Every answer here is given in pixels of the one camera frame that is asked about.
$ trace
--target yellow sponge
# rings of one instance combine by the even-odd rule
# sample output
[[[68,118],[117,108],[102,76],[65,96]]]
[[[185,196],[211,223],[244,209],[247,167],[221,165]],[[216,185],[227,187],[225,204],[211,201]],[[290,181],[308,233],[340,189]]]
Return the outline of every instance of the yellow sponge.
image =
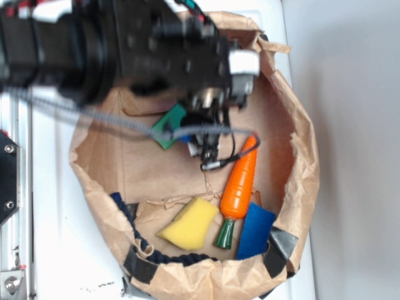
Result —
[[[184,250],[201,249],[218,212],[218,207],[207,200],[194,198],[157,236]]]

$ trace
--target black bracket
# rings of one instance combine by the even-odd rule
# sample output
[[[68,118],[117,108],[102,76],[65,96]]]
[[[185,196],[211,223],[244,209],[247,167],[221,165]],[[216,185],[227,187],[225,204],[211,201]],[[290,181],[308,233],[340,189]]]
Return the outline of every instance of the black bracket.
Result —
[[[0,227],[18,209],[18,145],[0,132]]]

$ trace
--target toy carrot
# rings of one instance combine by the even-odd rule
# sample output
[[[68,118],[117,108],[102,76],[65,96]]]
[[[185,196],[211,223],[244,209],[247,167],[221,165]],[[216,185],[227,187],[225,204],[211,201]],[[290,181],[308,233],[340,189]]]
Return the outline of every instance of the toy carrot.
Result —
[[[256,138],[250,136],[242,151],[253,147],[256,143]],[[244,218],[248,212],[256,158],[257,149],[247,153],[237,161],[229,177],[221,200],[221,212],[225,216],[225,221],[215,242],[215,245],[220,248],[231,248],[234,222]]]

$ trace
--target paper bag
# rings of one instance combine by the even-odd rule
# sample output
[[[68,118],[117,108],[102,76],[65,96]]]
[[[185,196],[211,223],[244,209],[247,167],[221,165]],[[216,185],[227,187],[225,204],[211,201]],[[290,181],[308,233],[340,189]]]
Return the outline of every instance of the paper bag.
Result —
[[[86,118],[80,120],[71,145],[71,166],[104,240],[131,276],[131,284],[157,299],[252,299],[271,291],[298,271],[317,199],[319,162],[314,128],[274,67],[275,52],[288,53],[289,48],[265,41],[248,18],[225,12],[210,16],[221,34],[237,39],[242,48],[253,49],[261,57],[261,74],[248,106],[231,110],[231,124],[256,130],[261,137],[254,196],[277,216],[264,254],[234,260],[240,222],[235,225],[232,250],[213,246],[223,221],[220,214],[211,224],[204,249],[193,254],[196,263],[149,260],[155,254],[161,259],[189,254],[155,233],[193,196],[218,205],[233,165],[202,172],[201,162],[189,156],[183,143],[165,151],[136,132]],[[99,109],[151,126],[161,117],[158,113],[174,103],[171,95],[140,99],[125,89],[115,89]],[[245,138],[237,137],[238,147]],[[230,155],[231,146],[230,138],[222,137],[220,155]],[[139,204],[134,221],[123,212],[124,204],[109,196],[114,192],[120,192],[125,203]]]

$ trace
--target dark blue rope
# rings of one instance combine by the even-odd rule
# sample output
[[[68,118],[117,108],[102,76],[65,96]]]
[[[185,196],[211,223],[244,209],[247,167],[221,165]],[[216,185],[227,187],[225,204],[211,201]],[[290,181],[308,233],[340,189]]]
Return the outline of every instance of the dark blue rope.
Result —
[[[114,192],[110,196],[114,199],[118,208],[127,217],[127,220],[131,223],[135,237],[142,240],[141,249],[142,249],[142,251],[145,251],[147,246],[149,245],[149,243],[140,235],[140,232],[138,230],[136,230],[134,218],[131,215],[131,213],[129,212],[128,207],[126,206],[125,202],[123,201],[121,194],[119,192]],[[186,267],[186,266],[196,264],[199,261],[203,261],[203,260],[209,259],[209,258],[211,258],[213,261],[217,261],[217,259],[215,257],[209,257],[206,254],[191,253],[189,255],[169,257],[167,255],[164,255],[163,253],[161,253],[158,250],[154,250],[153,254],[150,255],[149,257],[147,257],[147,260],[151,261],[155,264],[181,263]]]

